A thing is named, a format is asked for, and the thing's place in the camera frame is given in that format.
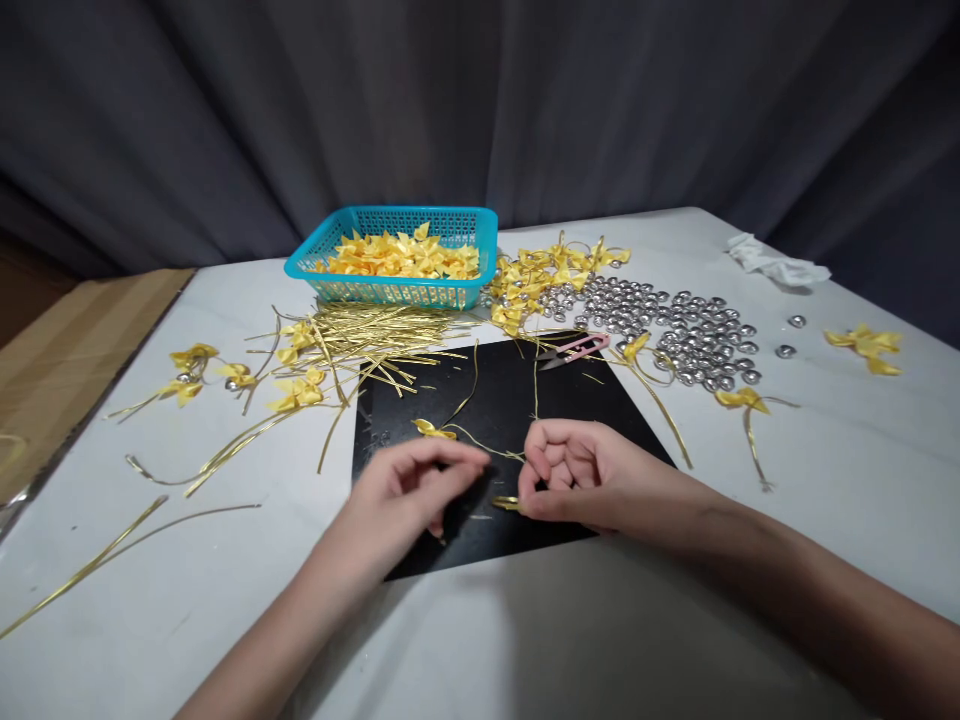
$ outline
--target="black mat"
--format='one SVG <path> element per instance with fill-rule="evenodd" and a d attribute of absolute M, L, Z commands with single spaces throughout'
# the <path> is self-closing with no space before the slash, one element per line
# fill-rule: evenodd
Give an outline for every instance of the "black mat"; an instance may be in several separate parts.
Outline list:
<path fill-rule="evenodd" d="M 520 343 L 521 358 L 513 341 L 481 345 L 477 360 L 477 391 L 453 420 L 484 445 L 500 451 L 523 452 L 532 422 L 533 357 L 536 346 Z M 435 425 L 444 422 L 473 386 L 473 348 L 451 352 L 466 360 L 442 357 L 439 365 L 406 365 L 417 376 L 418 394 L 404 393 L 386 383 L 368 380 L 360 396 L 353 454 L 353 480 L 380 447 L 420 437 L 411 422 L 416 418 Z M 600 382 L 585 377 L 592 375 Z M 541 418 L 597 420 L 615 428 L 633 442 L 673 465 L 656 435 L 605 362 L 578 360 L 537 375 Z M 424 385 L 437 388 L 430 390 Z M 469 442 L 458 433 L 461 440 Z M 490 470 L 447 508 L 444 519 L 446 545 L 424 533 L 413 549 L 388 576 L 388 580 L 431 570 L 466 565 L 512 555 L 593 535 L 580 525 L 542 523 L 490 505 L 495 495 L 516 495 L 520 463 L 493 456 Z"/>

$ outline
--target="pink scissors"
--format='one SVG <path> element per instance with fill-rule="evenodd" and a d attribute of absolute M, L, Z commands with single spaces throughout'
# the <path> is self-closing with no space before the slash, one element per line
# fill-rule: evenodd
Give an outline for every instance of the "pink scissors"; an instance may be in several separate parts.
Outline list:
<path fill-rule="evenodd" d="M 592 353 L 594 350 L 603 350 L 609 344 L 609 335 L 588 335 L 582 340 L 577 340 L 569 345 L 559 347 L 556 350 L 550 350 L 549 352 L 542 353 L 534 358 L 534 362 L 538 362 L 540 360 L 549 360 L 550 362 L 540 369 L 553 370 L 554 368 L 562 367 L 569 362 L 573 362 L 574 360 L 579 360 L 584 355 Z"/>

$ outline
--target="person's right hand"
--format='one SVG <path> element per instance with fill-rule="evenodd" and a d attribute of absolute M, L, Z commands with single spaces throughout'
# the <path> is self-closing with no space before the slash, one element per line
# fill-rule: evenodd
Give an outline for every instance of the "person's right hand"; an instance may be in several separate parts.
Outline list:
<path fill-rule="evenodd" d="M 705 513 L 735 505 L 597 422 L 539 420 L 524 445 L 520 512 L 682 550 Z M 539 481 L 546 491 L 537 492 Z"/>

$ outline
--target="cardboard box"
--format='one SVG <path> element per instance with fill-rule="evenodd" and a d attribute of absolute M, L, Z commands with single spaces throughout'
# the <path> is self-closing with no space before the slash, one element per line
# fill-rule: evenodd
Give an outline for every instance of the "cardboard box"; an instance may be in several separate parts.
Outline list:
<path fill-rule="evenodd" d="M 40 490 L 194 272 L 82 283 L 0 350 L 0 507 L 8 506 L 0 532 Z"/>

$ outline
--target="blue plastic basket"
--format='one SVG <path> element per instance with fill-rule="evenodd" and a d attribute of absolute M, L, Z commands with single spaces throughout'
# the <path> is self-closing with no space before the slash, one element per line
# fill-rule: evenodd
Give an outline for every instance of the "blue plastic basket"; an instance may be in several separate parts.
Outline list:
<path fill-rule="evenodd" d="M 430 222 L 430 235 L 439 235 L 448 248 L 475 246 L 480 252 L 480 276 L 475 280 L 420 280 L 311 272 L 317 260 L 326 263 L 337 255 L 340 236 L 391 235 L 413 231 Z M 324 302 L 364 302 L 420 305 L 422 307 L 473 307 L 480 288 L 493 279 L 497 261 L 497 214 L 476 207 L 422 207 L 418 205 L 355 205 L 337 210 L 314 230 L 284 264 L 287 275 L 306 280 Z"/>

